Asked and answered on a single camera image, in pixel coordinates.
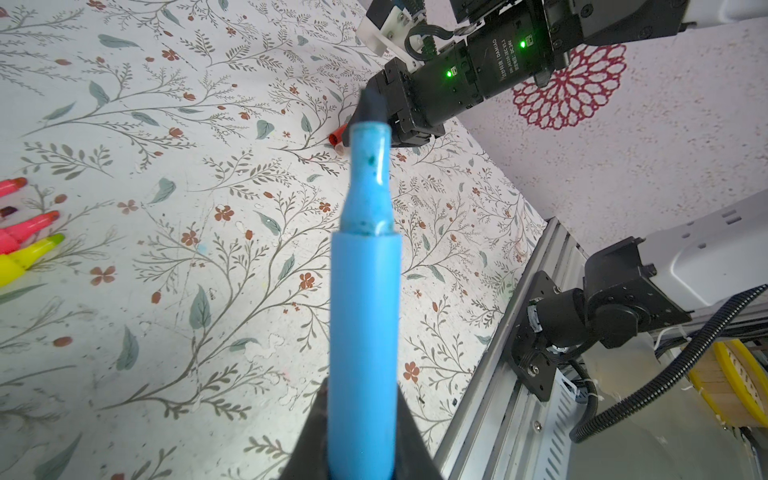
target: floral tablecloth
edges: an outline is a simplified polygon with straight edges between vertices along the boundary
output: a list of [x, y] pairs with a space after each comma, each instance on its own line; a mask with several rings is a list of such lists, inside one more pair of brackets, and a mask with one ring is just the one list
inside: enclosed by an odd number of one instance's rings
[[[275, 478], [327, 374], [327, 144], [386, 61], [336, 0], [0, 8], [9, 225], [66, 240], [0, 289], [0, 477]], [[430, 450], [545, 222], [456, 121], [396, 150], [399, 382]]]

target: black mounting plate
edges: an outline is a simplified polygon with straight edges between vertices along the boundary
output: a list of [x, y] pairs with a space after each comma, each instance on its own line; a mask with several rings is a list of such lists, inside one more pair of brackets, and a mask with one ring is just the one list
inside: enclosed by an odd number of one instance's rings
[[523, 307], [504, 345], [503, 355], [507, 363], [523, 385], [542, 402], [549, 400], [554, 371], [558, 367], [546, 354], [547, 340], [540, 333], [534, 332], [528, 321], [528, 304], [535, 298], [557, 295], [559, 291], [545, 271], [534, 273], [531, 286], [523, 296]]

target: yellow marker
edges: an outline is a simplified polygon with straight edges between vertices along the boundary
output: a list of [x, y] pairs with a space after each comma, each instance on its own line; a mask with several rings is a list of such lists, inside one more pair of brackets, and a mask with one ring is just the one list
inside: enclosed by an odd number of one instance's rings
[[64, 235], [57, 233], [14, 253], [0, 255], [0, 286], [8, 285], [24, 275], [38, 258], [53, 250], [63, 240]]

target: red circular pattern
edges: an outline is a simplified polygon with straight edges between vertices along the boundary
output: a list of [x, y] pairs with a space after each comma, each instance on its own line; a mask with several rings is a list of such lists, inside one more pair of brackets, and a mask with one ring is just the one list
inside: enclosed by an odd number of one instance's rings
[[515, 85], [520, 115], [542, 130], [560, 130], [591, 118], [621, 85], [626, 50], [621, 44], [574, 48], [571, 65], [556, 71], [546, 87], [537, 87], [532, 78]]

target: blue highlighter pen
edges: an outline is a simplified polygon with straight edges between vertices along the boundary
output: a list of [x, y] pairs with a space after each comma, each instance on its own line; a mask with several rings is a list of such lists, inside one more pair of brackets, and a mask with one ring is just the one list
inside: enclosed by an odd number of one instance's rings
[[384, 97], [363, 90], [358, 111], [349, 127], [349, 193], [331, 236], [328, 466], [332, 480], [391, 480], [402, 238]]

